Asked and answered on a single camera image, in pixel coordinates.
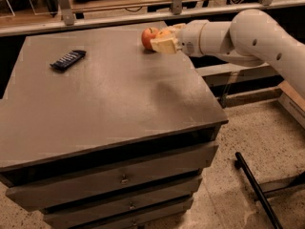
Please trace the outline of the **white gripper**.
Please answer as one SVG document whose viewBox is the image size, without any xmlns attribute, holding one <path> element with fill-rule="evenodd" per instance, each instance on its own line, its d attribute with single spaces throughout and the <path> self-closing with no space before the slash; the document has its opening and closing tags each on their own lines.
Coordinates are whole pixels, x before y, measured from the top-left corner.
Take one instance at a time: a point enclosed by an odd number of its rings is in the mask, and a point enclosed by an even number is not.
<svg viewBox="0 0 305 229">
<path fill-rule="evenodd" d="M 156 52 L 175 54 L 180 50 L 190 57 L 201 57 L 204 53 L 201 51 L 200 39 L 204 26 L 208 20 L 193 20 L 185 24 L 174 24 L 165 28 L 170 33 L 178 33 L 178 39 L 169 34 L 165 37 L 151 40 L 152 49 Z"/>
</svg>

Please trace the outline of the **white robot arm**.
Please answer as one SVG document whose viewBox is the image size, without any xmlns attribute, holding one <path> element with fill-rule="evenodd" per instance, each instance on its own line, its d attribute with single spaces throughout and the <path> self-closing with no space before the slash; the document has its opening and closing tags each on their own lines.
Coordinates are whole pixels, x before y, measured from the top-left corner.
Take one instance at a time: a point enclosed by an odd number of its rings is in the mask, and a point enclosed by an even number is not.
<svg viewBox="0 0 305 229">
<path fill-rule="evenodd" d="M 210 55 L 235 65 L 272 66 L 305 97 L 305 44 L 262 10 L 244 10 L 230 22 L 193 20 L 164 28 L 151 40 L 156 52 Z"/>
</svg>

